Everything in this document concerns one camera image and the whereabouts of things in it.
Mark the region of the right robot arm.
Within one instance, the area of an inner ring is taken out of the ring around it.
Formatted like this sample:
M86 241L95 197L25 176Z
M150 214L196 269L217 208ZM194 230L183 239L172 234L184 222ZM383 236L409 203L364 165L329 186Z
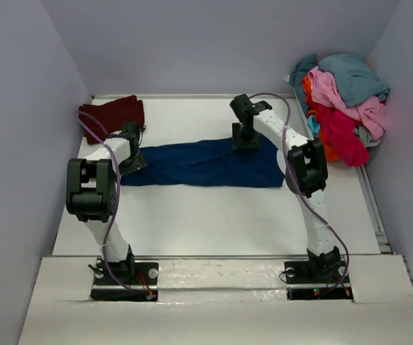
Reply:
M307 232L307 259L286 262L283 273L287 283L326 284L333 289L348 275L348 253L344 241L328 221L325 210L325 189L328 168L325 151L319 139L309 139L294 130L290 115L277 115L266 101L253 102L241 94L230 107L238 121L232 125L233 148L256 150L265 137L282 153L280 169L287 187L296 195Z

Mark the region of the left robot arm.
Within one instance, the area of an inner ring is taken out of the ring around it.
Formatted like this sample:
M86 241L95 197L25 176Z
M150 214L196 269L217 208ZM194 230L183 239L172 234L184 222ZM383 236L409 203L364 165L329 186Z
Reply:
M116 212L122 177L147 166L140 140L141 126L126 121L94 153L71 159L67 166L66 209L85 224L100 246L103 268L98 273L121 284L134 279L136 266L131 246L116 223Z

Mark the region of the navy blue t shirt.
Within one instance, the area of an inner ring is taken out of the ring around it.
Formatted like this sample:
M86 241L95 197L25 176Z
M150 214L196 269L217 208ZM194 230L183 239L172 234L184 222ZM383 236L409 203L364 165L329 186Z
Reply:
M147 166L121 178L125 186L194 185L279 188L278 149L261 138L257 150L235 150L231 138L143 147Z

